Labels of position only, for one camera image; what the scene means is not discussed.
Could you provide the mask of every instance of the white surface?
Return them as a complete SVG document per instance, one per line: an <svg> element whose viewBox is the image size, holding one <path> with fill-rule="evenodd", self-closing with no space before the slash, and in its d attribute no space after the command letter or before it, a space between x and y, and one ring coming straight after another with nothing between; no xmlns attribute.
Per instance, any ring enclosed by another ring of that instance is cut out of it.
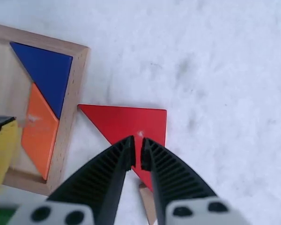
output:
<svg viewBox="0 0 281 225"><path fill-rule="evenodd" d="M167 109L166 146L281 225L281 0L0 0L0 23L91 47L82 103ZM107 145L74 130L67 175ZM130 172L116 224L145 224L140 201Z"/></svg>

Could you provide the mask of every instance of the black screw hole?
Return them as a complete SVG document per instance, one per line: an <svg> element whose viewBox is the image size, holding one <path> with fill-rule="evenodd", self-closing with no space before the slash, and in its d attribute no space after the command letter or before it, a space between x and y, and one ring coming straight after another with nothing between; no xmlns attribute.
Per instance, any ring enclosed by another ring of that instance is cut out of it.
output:
<svg viewBox="0 0 281 225"><path fill-rule="evenodd" d="M228 212L228 208L221 202L211 202L208 205L209 212Z"/></svg>
<svg viewBox="0 0 281 225"><path fill-rule="evenodd" d="M66 224L67 225L78 225L84 219L84 213L81 211L73 211L69 213L66 217Z"/></svg>
<svg viewBox="0 0 281 225"><path fill-rule="evenodd" d="M192 216L192 211L188 207L176 207L174 209L173 215L176 217L190 217Z"/></svg>
<svg viewBox="0 0 281 225"><path fill-rule="evenodd" d="M34 222L40 222L47 219L50 215L51 209L48 206L42 206L36 210L31 215L31 219Z"/></svg>

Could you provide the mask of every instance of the puzzle piece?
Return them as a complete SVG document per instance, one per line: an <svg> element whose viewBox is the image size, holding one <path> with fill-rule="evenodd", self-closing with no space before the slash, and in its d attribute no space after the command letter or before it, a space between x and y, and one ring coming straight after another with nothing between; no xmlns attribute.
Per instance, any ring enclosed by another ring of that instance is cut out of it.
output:
<svg viewBox="0 0 281 225"><path fill-rule="evenodd" d="M78 107L110 144L115 144L127 136L134 136L136 166L133 170L152 190L150 172L141 170L142 139L148 137L164 146L167 111L101 105L78 105Z"/></svg>

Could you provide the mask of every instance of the green part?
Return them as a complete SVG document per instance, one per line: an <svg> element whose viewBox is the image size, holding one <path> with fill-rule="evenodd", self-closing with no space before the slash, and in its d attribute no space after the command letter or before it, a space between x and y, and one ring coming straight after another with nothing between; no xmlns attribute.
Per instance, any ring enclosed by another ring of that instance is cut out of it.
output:
<svg viewBox="0 0 281 225"><path fill-rule="evenodd" d="M15 209L0 209L0 225L6 225L14 213Z"/></svg>

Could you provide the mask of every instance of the yellow shape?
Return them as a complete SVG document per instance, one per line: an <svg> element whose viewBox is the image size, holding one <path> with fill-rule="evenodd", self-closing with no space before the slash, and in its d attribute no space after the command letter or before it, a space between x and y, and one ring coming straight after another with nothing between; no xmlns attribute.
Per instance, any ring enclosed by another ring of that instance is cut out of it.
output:
<svg viewBox="0 0 281 225"><path fill-rule="evenodd" d="M0 131L0 185L3 183L15 149L17 147L18 124L14 120L4 126Z"/></svg>

